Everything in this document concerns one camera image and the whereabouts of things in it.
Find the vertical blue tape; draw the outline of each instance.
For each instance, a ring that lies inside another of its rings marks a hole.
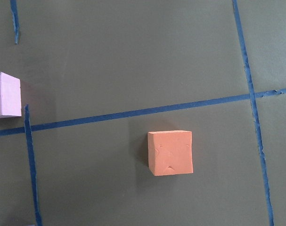
[[[35,154],[34,154],[34,146],[33,146],[33,138],[32,138],[32,129],[31,129],[31,123],[30,123],[29,105],[25,107],[25,136],[26,136],[26,144],[28,147],[36,223],[37,223],[37,226],[42,226],[42,219],[41,219],[41,214],[39,210],[37,172],[36,172],[36,165],[35,165]]]
[[[11,11],[13,16],[13,27],[15,33],[15,44],[18,44],[19,38],[19,21],[18,21],[18,12],[17,12],[17,3],[16,0],[10,0],[11,3]]]
[[[255,96],[255,91],[253,87],[252,74],[251,74],[249,63],[248,63],[247,51],[245,47],[245,39],[243,36],[243,30],[242,30],[241,21],[240,21],[237,0],[233,0],[233,5],[234,5],[235,21],[236,21],[236,26],[237,26],[238,36],[239,36],[242,58],[245,64],[245,75],[246,75],[246,80],[247,80],[248,89],[250,93],[250,100],[251,100],[253,117],[254,117],[254,125],[255,125],[255,130],[256,130],[256,135],[257,135],[260,162],[261,162],[261,168],[262,168],[262,177],[263,177],[264,190],[265,190],[265,196],[266,196],[266,204],[267,204],[267,210],[269,214],[269,222],[270,222],[270,226],[274,226],[274,214],[273,214],[273,208],[270,202],[270,186],[269,186],[269,179],[267,176],[265,154],[263,152],[263,143],[262,143],[261,127],[260,127],[257,104],[256,104],[256,96]]]

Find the gray floor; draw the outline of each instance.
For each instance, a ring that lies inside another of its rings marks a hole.
[[[238,0],[256,91],[286,88],[286,1]],[[0,71],[40,124],[248,94],[231,0],[0,0]],[[286,95],[257,100],[286,225]],[[24,118],[1,119],[0,129]],[[193,174],[154,177],[147,132],[193,132]],[[33,133],[45,226],[268,226],[249,100]],[[0,226],[35,223],[25,135],[0,137]]]

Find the orange cube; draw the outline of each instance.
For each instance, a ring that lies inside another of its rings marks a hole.
[[[155,176],[193,173],[192,132],[148,132],[148,162]]]

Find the blue tape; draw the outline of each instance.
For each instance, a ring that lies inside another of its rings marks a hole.
[[[262,98],[262,97],[276,96],[280,94],[286,94],[286,89],[269,90],[269,91],[255,93],[255,97]],[[228,103],[228,102],[248,100],[249,98],[250,98],[249,94],[243,94],[239,96],[222,97],[218,99],[210,99],[210,100],[197,101],[197,102],[191,102],[191,103],[185,103],[185,104],[167,105],[167,106],[147,108],[147,109],[135,110],[135,111],[129,111],[129,112],[105,114],[105,115],[92,116],[92,117],[87,117],[87,118],[72,119],[72,120],[67,120],[67,121],[51,122],[51,123],[46,123],[46,124],[33,125],[31,126],[31,128],[32,128],[32,131],[34,132],[34,131],[39,131],[39,130],[44,130],[44,129],[60,128],[60,127],[65,127],[65,126],[73,126],[73,125],[79,125],[79,124],[85,124],[85,123],[91,123],[91,122],[128,118],[128,117],[139,116],[139,115],[144,115],[144,114],[169,112],[169,111],[175,111],[175,110],[181,110],[181,109],[187,109],[187,108],[202,107],[202,106],[207,106],[207,105],[218,105],[218,104],[223,104],[223,103]],[[7,135],[14,135],[18,133],[24,133],[24,132],[25,132],[24,127],[19,127],[15,129],[4,129],[4,130],[0,130],[0,137],[7,136]]]
[[[237,0],[233,0],[233,5],[234,5],[235,21],[236,21],[236,26],[237,26],[238,36],[239,36],[242,58],[245,64],[245,75],[246,75],[246,80],[247,80],[248,89],[250,93],[250,100],[251,100],[253,117],[254,117],[254,125],[255,125],[255,130],[256,130],[256,135],[257,135],[257,142],[258,142],[258,148],[259,148],[260,163],[261,163],[261,168],[262,168],[262,177],[263,177],[263,182],[264,182],[264,190],[265,190],[266,204],[267,204],[267,210],[268,210],[268,215],[269,215],[269,222],[270,222],[270,226],[274,226],[274,214],[273,214],[273,208],[270,202],[269,178],[267,176],[265,154],[263,151],[261,127],[260,127],[258,109],[257,109],[257,104],[256,104],[256,95],[255,95],[255,91],[253,87],[252,74],[251,74],[249,63],[248,63],[247,51],[245,47],[245,40],[243,36],[243,30],[242,30],[241,21],[240,21]],[[273,93],[274,91],[265,92],[262,95],[272,96],[274,95]]]
[[[11,12],[13,16],[13,27],[15,33],[15,44],[18,44],[19,38],[19,21],[18,21],[18,11],[17,11],[17,3],[16,0],[10,0],[11,3]]]
[[[26,136],[26,144],[28,147],[36,223],[37,223],[37,226],[42,226],[42,219],[41,219],[40,210],[39,210],[37,172],[36,172],[36,165],[35,165],[35,154],[34,154],[34,147],[33,147],[31,123],[30,123],[29,105],[25,107],[25,136]]]

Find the block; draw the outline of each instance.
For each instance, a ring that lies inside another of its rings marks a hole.
[[[20,80],[0,72],[0,118],[21,116]]]
[[[148,163],[155,176],[193,173],[192,132],[148,132]]]

